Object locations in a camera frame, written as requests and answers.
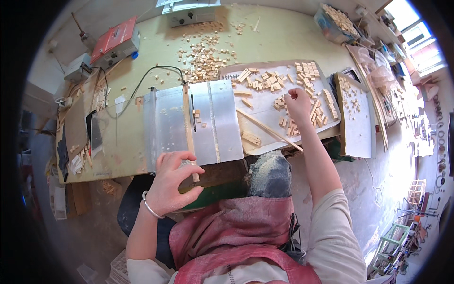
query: left hand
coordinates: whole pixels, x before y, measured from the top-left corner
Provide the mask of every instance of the left hand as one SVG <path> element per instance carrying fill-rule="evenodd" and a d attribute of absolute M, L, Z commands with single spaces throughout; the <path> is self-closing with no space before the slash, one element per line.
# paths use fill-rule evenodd
<path fill-rule="evenodd" d="M 181 194 L 178 186 L 191 174 L 203 174 L 205 170 L 193 164 L 179 168 L 181 160 L 195 161 L 197 158 L 189 151 L 162 153 L 156 160 L 156 177 L 147 193 L 147 204 L 159 216 L 179 210 L 192 203 L 202 192 L 196 186 Z"/>

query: person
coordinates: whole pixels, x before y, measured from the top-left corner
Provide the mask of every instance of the person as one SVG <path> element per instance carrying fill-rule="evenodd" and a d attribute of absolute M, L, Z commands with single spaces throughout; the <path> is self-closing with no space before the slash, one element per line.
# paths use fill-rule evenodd
<path fill-rule="evenodd" d="M 190 152 L 163 153 L 156 161 L 156 177 L 134 177 L 118 211 L 118 223 L 129 236 L 126 258 L 131 283 L 366 280 L 366 265 L 352 232 L 341 180 L 309 118 L 309 97 L 301 89 L 292 89 L 285 102 L 301 133 L 313 202 L 304 262 L 279 249 L 291 241 L 294 212 L 291 166 L 279 150 L 263 154 L 249 165 L 246 197 L 218 201 L 178 223 L 158 217 L 197 199 L 202 187 L 180 194 L 178 186 L 204 170 L 192 164 L 181 166 L 182 160 L 196 160 Z M 169 276 L 156 259 L 177 271 Z"/>

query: concrete floor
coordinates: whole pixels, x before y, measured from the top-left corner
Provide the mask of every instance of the concrete floor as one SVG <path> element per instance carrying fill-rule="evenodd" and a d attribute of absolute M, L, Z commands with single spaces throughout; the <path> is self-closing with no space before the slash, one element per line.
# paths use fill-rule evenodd
<path fill-rule="evenodd" d="M 366 161 L 336 164 L 366 263 L 369 263 L 379 237 L 395 220 L 395 208 L 402 205 L 408 186 L 415 175 L 414 158 L 408 145 L 408 130 L 397 123 L 387 131 L 389 150 L 384 153 L 381 135 L 377 135 L 377 157 L 368 159 L 374 184 Z M 98 272 L 96 283 L 105 283 L 110 262 L 125 248 L 127 238 L 117 225 L 116 214 L 120 199 L 102 191 L 100 182 L 90 183 L 93 209 L 79 217 L 56 221 L 49 206 L 49 189 L 44 175 L 48 160 L 54 155 L 55 141 L 46 135 L 31 135 L 30 148 L 35 184 L 43 220 L 55 251 L 77 283 L 84 283 L 76 269 L 86 264 Z M 293 167 L 293 200 L 301 224 L 303 248 L 307 246 L 312 200 L 305 174 L 304 156 L 289 158 Z M 129 178 L 117 179 L 123 190 Z M 383 199 L 375 203 L 377 190 L 383 186 Z"/>

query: plastic bin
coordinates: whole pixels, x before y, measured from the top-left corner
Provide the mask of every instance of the plastic bin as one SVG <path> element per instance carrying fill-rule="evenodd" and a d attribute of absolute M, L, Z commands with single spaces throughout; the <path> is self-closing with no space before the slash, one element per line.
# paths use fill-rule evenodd
<path fill-rule="evenodd" d="M 322 3 L 320 3 L 318 11 L 314 16 L 314 21 L 321 28 L 321 31 L 323 32 L 323 35 L 326 37 L 326 39 L 334 43 L 341 44 L 343 42 L 346 42 L 348 44 L 352 44 L 355 40 L 360 38 L 357 35 L 352 35 L 347 31 L 341 30 L 333 21 L 333 19 L 325 13 L 325 10 L 323 10 L 322 7 Z"/>

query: pink apron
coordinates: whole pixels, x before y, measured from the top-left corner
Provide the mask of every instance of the pink apron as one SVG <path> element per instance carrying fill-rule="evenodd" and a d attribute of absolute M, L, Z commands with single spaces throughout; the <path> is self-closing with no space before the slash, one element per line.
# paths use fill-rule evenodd
<path fill-rule="evenodd" d="M 216 202 L 177 223 L 169 244 L 176 284 L 201 284 L 226 264 L 261 257 L 287 272 L 290 283 L 320 283 L 314 270 L 277 249 L 289 240 L 291 197 L 245 197 Z"/>

